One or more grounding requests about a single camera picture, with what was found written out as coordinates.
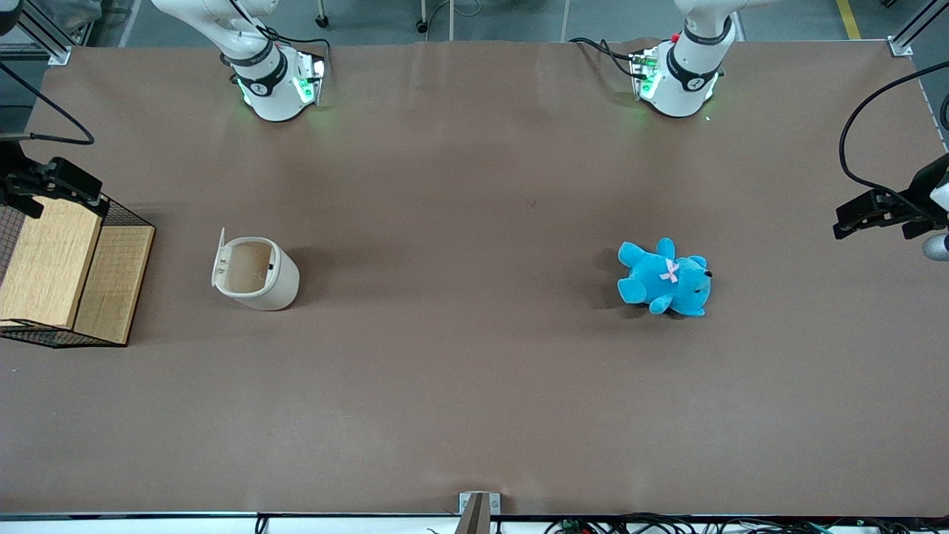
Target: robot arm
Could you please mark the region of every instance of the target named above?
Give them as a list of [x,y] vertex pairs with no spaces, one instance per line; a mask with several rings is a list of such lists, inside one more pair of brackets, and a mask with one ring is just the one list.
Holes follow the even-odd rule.
[[725,21],[735,11],[773,4],[777,0],[676,0],[685,26],[695,35],[712,39],[725,30]]
[[778,0],[675,0],[685,26],[675,41],[666,41],[636,58],[633,80],[637,97],[670,117],[688,117],[712,97],[721,60],[735,41],[735,11]]
[[256,17],[269,15],[278,0],[152,0],[159,10],[200,31],[224,55],[244,93],[244,102],[267,121],[292,119],[316,104],[324,58],[279,45]]

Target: white trash can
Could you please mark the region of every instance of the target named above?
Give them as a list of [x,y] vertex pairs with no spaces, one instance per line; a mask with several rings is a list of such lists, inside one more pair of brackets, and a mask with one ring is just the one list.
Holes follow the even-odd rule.
[[266,238],[237,238],[217,243],[211,285],[255,310],[282,310],[300,289],[300,270],[277,243]]

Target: table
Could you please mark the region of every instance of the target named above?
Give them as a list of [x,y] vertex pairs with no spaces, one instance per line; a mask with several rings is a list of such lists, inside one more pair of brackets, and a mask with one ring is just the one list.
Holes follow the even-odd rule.
[[[212,49],[74,51],[44,91],[97,142],[28,153],[158,230],[131,347],[0,341],[0,508],[945,513],[946,267],[830,229],[839,128],[910,62],[737,43],[672,120],[589,53],[334,48],[326,107],[268,124]],[[849,156],[903,187],[942,150],[906,84]],[[211,287],[222,226],[293,257],[289,309]],[[616,248],[663,236],[706,317],[618,302]]]

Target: teddy bear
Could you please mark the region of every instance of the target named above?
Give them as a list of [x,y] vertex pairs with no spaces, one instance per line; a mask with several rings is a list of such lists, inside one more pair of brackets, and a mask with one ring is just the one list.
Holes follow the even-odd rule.
[[676,259],[676,244],[662,238],[656,254],[625,242],[618,254],[620,263],[629,268],[629,276],[617,282],[626,304],[649,304],[655,315],[672,309],[682,315],[701,317],[702,306],[712,292],[712,272],[701,256]]

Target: metal frame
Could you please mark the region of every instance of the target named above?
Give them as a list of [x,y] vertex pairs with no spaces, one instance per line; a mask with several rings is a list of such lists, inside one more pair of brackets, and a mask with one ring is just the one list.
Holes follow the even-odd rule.
[[[316,25],[319,26],[320,28],[326,28],[327,26],[329,26],[329,19],[326,17],[326,6],[324,5],[324,1],[325,0],[316,0],[316,9],[317,9]],[[421,1],[421,18],[419,19],[418,22],[416,22],[416,29],[419,31],[419,33],[427,33],[428,23],[429,23],[428,1],[427,0],[420,0],[420,1]],[[449,0],[448,9],[450,12],[448,16],[448,19],[449,19],[448,40],[454,41],[455,40],[455,0]]]
[[910,43],[946,8],[949,8],[949,0],[928,0],[926,5],[917,11],[896,35],[887,36],[886,42],[889,43],[893,57],[913,55]]
[[73,46],[84,45],[89,38],[92,24],[87,24],[70,36],[56,26],[52,19],[31,0],[25,0],[23,14],[17,26],[33,41],[21,47],[4,46],[4,51],[16,57],[48,55],[50,65],[66,65]]

